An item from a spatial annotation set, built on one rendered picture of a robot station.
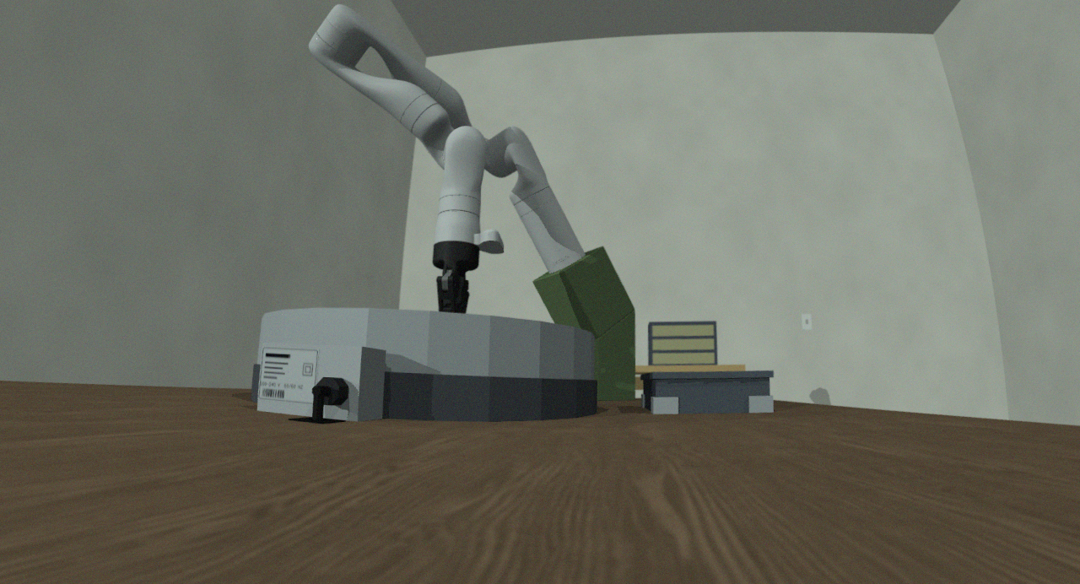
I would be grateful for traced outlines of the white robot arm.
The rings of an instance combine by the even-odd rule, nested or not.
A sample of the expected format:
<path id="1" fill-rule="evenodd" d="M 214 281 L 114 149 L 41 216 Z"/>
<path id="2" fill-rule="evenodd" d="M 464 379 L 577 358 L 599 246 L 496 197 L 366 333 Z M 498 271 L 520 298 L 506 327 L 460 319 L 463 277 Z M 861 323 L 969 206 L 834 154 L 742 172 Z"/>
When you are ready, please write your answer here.
<path id="1" fill-rule="evenodd" d="M 370 46 L 381 54 L 392 79 L 356 69 L 356 62 Z M 480 130 L 471 125 L 462 96 L 353 8 L 332 8 L 309 49 L 324 68 L 395 117 L 444 169 L 435 243 L 464 241 L 474 243 L 480 252 L 503 253 L 497 230 L 481 233 L 483 169 L 500 179 L 517 169 L 510 200 L 548 272 L 557 272 L 586 255 L 522 130 L 508 127 L 485 141 Z"/>

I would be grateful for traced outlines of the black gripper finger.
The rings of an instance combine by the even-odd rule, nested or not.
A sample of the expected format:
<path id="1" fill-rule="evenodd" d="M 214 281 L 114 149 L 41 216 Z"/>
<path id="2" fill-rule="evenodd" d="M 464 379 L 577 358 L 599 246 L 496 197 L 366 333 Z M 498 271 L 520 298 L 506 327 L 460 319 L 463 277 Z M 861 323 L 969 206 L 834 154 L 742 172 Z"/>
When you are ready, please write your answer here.
<path id="1" fill-rule="evenodd" d="M 446 270 L 446 275 L 444 276 L 437 276 L 436 283 L 438 311 L 459 312 L 459 305 L 462 304 L 465 279 L 459 279 L 458 298 L 456 298 L 455 279 L 451 276 L 451 270 Z"/>
<path id="2" fill-rule="evenodd" d="M 467 311 L 467 308 L 464 308 L 464 307 L 469 302 L 469 291 L 468 290 L 469 290 L 469 280 L 465 280 L 465 287 L 464 287 L 464 290 L 463 290 L 463 302 L 462 302 L 462 305 L 459 307 L 459 312 L 464 312 L 464 314 L 465 314 L 465 311 Z"/>

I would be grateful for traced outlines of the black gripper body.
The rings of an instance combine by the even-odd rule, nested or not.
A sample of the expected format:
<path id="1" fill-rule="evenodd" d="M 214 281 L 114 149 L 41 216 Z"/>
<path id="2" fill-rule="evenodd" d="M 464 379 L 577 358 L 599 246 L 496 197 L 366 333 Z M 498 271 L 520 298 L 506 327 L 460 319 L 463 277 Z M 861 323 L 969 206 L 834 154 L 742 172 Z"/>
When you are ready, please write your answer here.
<path id="1" fill-rule="evenodd" d="M 451 270 L 455 279 L 456 298 L 458 298 L 459 279 L 465 277 L 465 270 L 478 268 L 480 248 L 474 243 L 464 241 L 441 241 L 435 243 L 433 252 L 433 264 L 443 269 L 442 275 L 446 275 L 446 270 Z"/>

